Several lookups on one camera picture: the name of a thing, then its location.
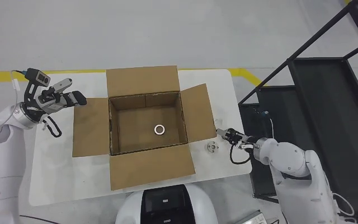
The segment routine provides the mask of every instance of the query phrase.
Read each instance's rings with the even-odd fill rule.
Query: yellow floor line
[[[183,68],[179,70],[192,70],[190,68]],[[253,85],[257,86],[260,84],[261,80],[257,78],[254,74],[249,72],[245,68],[228,68],[229,72],[232,76],[236,77],[243,77],[248,80]],[[95,73],[95,72],[106,72],[106,70],[64,70],[64,71],[43,71],[45,74],[59,74],[59,73]],[[19,81],[26,81],[22,74],[17,72],[13,72],[14,78],[17,78]],[[10,79],[10,72],[9,71],[0,71],[0,82],[9,82]]]
[[[252,83],[254,86],[258,86],[258,84],[261,83],[261,80],[259,78],[257,78],[254,74],[252,74],[245,68],[228,68],[228,70],[231,73],[231,76],[243,77],[247,81]]]
[[[63,71],[43,71],[45,74],[68,74],[68,73],[96,73],[96,72],[106,72],[106,70],[63,70]],[[27,81],[22,74],[17,72],[12,73],[14,78],[17,78],[19,81]],[[9,82],[11,81],[9,71],[0,71],[0,82]]]

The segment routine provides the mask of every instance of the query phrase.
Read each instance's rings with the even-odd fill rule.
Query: cardboard box
[[[110,154],[111,190],[194,174],[188,143],[216,137],[206,84],[180,91],[176,66],[106,76],[109,98],[74,108],[72,156]]]

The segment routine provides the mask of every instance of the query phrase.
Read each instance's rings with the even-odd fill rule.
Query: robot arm
[[[314,151],[303,151],[273,138],[245,136],[234,129],[216,132],[232,145],[241,141],[239,148],[270,166],[281,210],[289,224],[350,223],[339,218],[340,210]]]
[[[31,129],[41,122],[48,126],[44,119],[49,114],[87,103],[79,91],[63,93],[72,84],[69,78],[35,95],[39,86],[49,86],[50,77],[32,68],[21,73],[29,80],[24,102],[9,106],[0,112],[0,124],[7,120],[0,126],[0,223],[6,224],[21,223],[18,213],[18,191],[26,168],[23,130]]]

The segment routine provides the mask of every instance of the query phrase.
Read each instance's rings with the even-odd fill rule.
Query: table
[[[178,75],[181,90],[206,83],[217,128],[234,128],[243,132],[234,86],[228,70],[183,70],[179,71]],[[67,77],[71,78],[73,84],[68,91],[80,90],[86,97],[107,97],[104,72],[50,76],[51,84]],[[251,163],[232,164],[229,159],[230,145],[221,137],[216,137],[212,139],[219,145],[219,150],[215,153],[205,149],[208,140],[190,143],[196,174],[111,191],[109,155],[72,158],[73,108],[61,110],[51,117],[61,128],[63,135],[54,138],[48,131],[42,131],[42,125],[37,126],[29,194],[32,206],[243,175],[252,170]],[[246,152],[234,149],[234,161],[243,161],[247,158]]]

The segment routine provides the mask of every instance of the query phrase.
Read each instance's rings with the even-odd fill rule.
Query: concrete floor
[[[179,68],[248,68],[264,79],[341,8],[340,0],[12,1],[0,7],[0,71],[106,69],[176,64]],[[345,18],[303,56],[342,56],[358,46]],[[354,70],[358,57],[350,60]],[[253,89],[233,77],[238,101]],[[292,83],[288,70],[270,85]],[[0,109],[12,103],[0,83]],[[22,214],[60,223],[114,223],[124,194],[32,207],[28,203],[35,131],[26,132]],[[276,204],[252,198],[248,175],[197,183],[211,197],[219,223],[261,209],[273,221]],[[41,223],[23,219],[24,223]]]

